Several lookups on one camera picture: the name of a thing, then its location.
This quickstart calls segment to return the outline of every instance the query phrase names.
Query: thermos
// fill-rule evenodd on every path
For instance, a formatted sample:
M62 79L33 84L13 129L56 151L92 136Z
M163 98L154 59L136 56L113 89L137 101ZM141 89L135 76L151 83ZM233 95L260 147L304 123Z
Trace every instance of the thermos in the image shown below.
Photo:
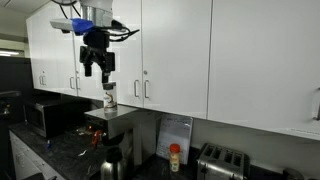
M124 180L126 166L127 163L122 157L121 149L118 147L110 148L101 165L101 180Z

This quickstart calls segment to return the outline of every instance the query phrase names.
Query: ceiling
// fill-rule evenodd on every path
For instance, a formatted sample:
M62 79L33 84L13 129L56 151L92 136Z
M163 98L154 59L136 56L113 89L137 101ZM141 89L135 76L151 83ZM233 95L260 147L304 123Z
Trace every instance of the ceiling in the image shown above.
M0 7L31 14L50 0L0 0Z

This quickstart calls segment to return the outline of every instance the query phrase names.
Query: coffee machine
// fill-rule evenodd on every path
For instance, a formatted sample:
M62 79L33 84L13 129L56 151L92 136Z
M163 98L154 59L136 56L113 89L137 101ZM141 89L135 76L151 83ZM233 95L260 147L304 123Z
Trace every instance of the coffee machine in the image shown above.
M95 138L100 138L94 138L93 143L101 142L107 150L101 166L102 179L126 178L155 154L162 113L118 105L113 112L106 113L102 108L85 115L87 129L96 132Z

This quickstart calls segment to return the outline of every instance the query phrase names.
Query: paper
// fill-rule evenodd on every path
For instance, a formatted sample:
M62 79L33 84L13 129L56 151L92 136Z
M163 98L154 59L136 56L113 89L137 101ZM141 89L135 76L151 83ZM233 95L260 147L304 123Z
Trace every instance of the paper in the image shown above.
M188 164L193 119L191 117L165 114L162 116L157 146L157 155L170 157L170 145L180 145L180 163Z

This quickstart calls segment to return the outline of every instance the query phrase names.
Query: lower cabinet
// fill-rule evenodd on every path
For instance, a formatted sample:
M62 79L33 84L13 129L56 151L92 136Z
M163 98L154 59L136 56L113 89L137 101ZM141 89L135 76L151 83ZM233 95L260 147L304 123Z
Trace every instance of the lower cabinet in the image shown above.
M10 132L10 140L17 180L28 178L37 173L42 173L46 180L55 176L57 180L64 180L59 173L12 132Z

